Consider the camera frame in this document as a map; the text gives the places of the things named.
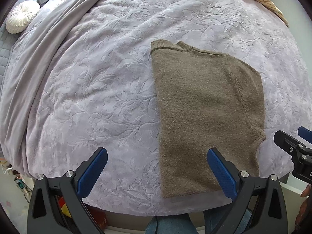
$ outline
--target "pillow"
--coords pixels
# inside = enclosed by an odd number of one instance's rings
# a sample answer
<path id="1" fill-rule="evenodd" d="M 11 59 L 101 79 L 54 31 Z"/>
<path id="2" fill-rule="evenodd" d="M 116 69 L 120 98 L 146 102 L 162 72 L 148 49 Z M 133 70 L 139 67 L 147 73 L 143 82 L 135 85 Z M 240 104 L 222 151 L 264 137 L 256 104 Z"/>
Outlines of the pillow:
<path id="1" fill-rule="evenodd" d="M 19 33 L 26 29 L 29 23 L 40 11 L 36 1 L 25 1 L 17 5 L 7 16 L 6 28 L 9 33 Z"/>

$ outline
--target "jeans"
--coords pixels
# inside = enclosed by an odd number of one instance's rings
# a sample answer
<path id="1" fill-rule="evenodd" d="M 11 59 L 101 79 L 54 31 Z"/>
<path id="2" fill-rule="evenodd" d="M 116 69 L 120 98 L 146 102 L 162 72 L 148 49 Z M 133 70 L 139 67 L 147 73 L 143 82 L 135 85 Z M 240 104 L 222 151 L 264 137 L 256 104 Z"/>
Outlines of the jeans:
<path id="1" fill-rule="evenodd" d="M 204 211 L 206 234 L 210 234 L 214 227 L 221 220 L 222 216 L 227 212 L 230 205 L 212 208 Z M 245 212 L 241 223 L 239 224 L 235 234 L 242 233 L 251 217 L 249 210 Z M 188 214 L 175 216 L 157 216 L 153 217 L 148 224 L 145 234 L 198 234 L 195 226 L 192 224 Z"/>

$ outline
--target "silver bolt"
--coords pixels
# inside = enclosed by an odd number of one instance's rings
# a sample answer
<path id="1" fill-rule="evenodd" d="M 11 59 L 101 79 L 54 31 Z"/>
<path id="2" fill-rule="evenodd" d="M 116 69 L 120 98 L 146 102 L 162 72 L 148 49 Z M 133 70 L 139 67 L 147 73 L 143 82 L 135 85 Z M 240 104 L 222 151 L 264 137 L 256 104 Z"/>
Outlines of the silver bolt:
<path id="1" fill-rule="evenodd" d="M 249 173 L 246 172 L 246 171 L 242 171 L 241 172 L 241 176 L 244 177 L 244 178 L 247 178 L 249 176 Z"/>
<path id="2" fill-rule="evenodd" d="M 71 176 L 74 175 L 74 172 L 73 171 L 68 171 L 65 173 L 66 177 L 70 178 Z"/>
<path id="3" fill-rule="evenodd" d="M 272 174 L 271 175 L 271 179 L 274 180 L 274 181 L 277 181 L 277 176 L 275 174 Z"/>
<path id="4" fill-rule="evenodd" d="M 42 180 L 44 178 L 44 175 L 43 174 L 39 174 L 38 177 L 37 177 L 37 180 Z"/>

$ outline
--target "brown sweater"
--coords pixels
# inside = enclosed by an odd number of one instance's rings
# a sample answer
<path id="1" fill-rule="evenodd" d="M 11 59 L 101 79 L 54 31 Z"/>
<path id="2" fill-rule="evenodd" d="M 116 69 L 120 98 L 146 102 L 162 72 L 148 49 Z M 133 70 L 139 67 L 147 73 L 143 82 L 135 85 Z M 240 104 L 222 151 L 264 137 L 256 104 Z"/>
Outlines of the brown sweater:
<path id="1" fill-rule="evenodd" d="M 260 74 L 228 54 L 181 41 L 153 41 L 151 55 L 163 197 L 220 190 L 206 162 L 212 147 L 239 170 L 258 176 L 256 152 L 265 139 Z"/>

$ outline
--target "blue gripper pad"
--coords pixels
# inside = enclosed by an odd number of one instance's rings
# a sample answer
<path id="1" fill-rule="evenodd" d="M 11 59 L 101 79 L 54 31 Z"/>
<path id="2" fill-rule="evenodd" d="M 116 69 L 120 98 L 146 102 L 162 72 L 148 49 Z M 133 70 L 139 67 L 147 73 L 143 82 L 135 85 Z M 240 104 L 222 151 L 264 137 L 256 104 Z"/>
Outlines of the blue gripper pad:
<path id="1" fill-rule="evenodd" d="M 225 196 L 234 201 L 237 196 L 236 182 L 212 149 L 208 150 L 207 162 L 218 180 Z"/>
<path id="2" fill-rule="evenodd" d="M 77 182 L 78 198 L 82 199 L 88 197 L 105 165 L 107 164 L 107 159 L 107 150 L 102 148 Z"/>
<path id="3" fill-rule="evenodd" d="M 312 144 L 312 132 L 308 130 L 307 128 L 300 127 L 298 128 L 298 136 L 305 139 L 309 143 Z"/>

